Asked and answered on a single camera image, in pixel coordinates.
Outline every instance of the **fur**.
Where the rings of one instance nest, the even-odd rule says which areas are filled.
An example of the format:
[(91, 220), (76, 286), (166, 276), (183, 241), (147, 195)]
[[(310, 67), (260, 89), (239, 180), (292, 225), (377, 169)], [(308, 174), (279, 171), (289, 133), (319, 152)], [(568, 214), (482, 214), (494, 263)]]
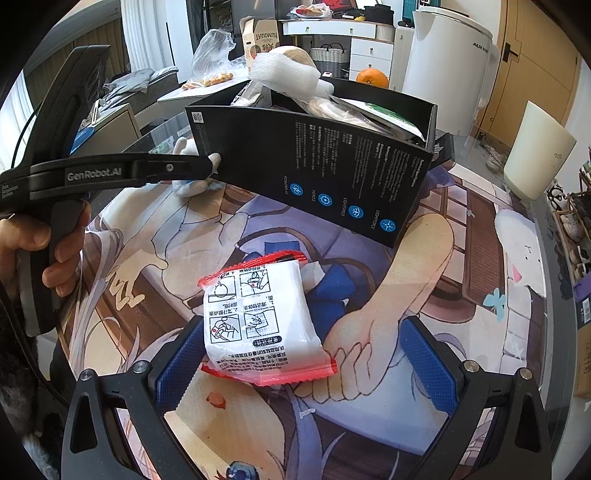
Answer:
[[(14, 307), (23, 325), (22, 309), (18, 303)], [(28, 338), (28, 344), (35, 361), (38, 361), (37, 340)], [(52, 450), (51, 442), (49, 448), (47, 445), (44, 447), (34, 434), (37, 388), (37, 379), (27, 364), (8, 318), (0, 314), (0, 405), (37, 468), (49, 480), (57, 480), (60, 475), (56, 460), (48, 453)]]
[(59, 480), (60, 474), (53, 467), (51, 458), (41, 446), (39, 438), (35, 434), (23, 438), (22, 445), (37, 465), (37, 468), (48, 480)]

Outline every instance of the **anime print tablecloth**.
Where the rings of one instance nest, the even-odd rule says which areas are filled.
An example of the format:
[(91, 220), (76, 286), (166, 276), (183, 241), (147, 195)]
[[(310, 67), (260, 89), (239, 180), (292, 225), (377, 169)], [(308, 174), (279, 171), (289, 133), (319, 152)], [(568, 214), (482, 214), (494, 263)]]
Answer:
[[(210, 480), (254, 478), (255, 469), (261, 480), (403, 478), (446, 419), (398, 344), (406, 315), (420, 315), (461, 359), (488, 371), (527, 366), (538, 381), (542, 373), (545, 285), (534, 224), (490, 182), (458, 165), (449, 173), (453, 185), (427, 189), (396, 253), (217, 182), (188, 201), (165, 184), (124, 190), (89, 226), (78, 300), (59, 332), (74, 373), (112, 374), (151, 359), (202, 313), (200, 277), (301, 250), (310, 314), (339, 373), (254, 388), (199, 371), (166, 419)], [(491, 418), (485, 412), (465, 465)], [(144, 474), (158, 478), (123, 421)]]

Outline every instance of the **white glove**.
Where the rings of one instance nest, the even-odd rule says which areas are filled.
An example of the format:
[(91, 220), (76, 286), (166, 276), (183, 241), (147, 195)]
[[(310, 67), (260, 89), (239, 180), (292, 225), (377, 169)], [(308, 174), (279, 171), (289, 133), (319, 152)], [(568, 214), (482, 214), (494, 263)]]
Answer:
[[(181, 137), (177, 140), (173, 150), (174, 155), (199, 155), (197, 152), (197, 145), (195, 140), (192, 138), (187, 140)], [(217, 168), (222, 161), (221, 156), (218, 153), (212, 153), (209, 155), (209, 159), (213, 164), (213, 173), (217, 173)], [(190, 198), (200, 193), (205, 192), (212, 182), (212, 179), (206, 180), (173, 180), (174, 194), (180, 198)]]

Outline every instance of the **cabinet drawer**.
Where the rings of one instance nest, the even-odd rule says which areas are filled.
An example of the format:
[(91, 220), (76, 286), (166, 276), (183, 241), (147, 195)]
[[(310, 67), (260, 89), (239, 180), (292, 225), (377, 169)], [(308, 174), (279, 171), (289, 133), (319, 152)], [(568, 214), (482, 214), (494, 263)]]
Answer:
[(357, 81), (357, 75), (359, 75), (360, 72), (356, 72), (355, 70), (349, 70), (349, 80), (351, 80), (352, 82), (356, 82)]
[(383, 59), (392, 61), (394, 45), (379, 41), (364, 40), (362, 38), (351, 39), (351, 54), (363, 55), (373, 59)]
[(386, 77), (390, 77), (392, 61), (383, 59), (373, 59), (372, 57), (351, 54), (350, 69), (356, 72), (361, 72), (365, 69), (377, 69), (384, 75), (386, 75)]
[(284, 35), (346, 35), (375, 38), (375, 24), (344, 20), (294, 20), (283, 23)]

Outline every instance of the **wicker basket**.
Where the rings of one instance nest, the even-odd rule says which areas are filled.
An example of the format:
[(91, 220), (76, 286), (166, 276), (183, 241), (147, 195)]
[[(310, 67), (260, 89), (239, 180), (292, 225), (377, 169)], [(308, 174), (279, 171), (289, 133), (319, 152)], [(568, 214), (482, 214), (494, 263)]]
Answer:
[(334, 78), (344, 78), (343, 68), (349, 66), (349, 52), (340, 43), (322, 45), (320, 48), (311, 48), (310, 57), (314, 60), (320, 73), (330, 72)]

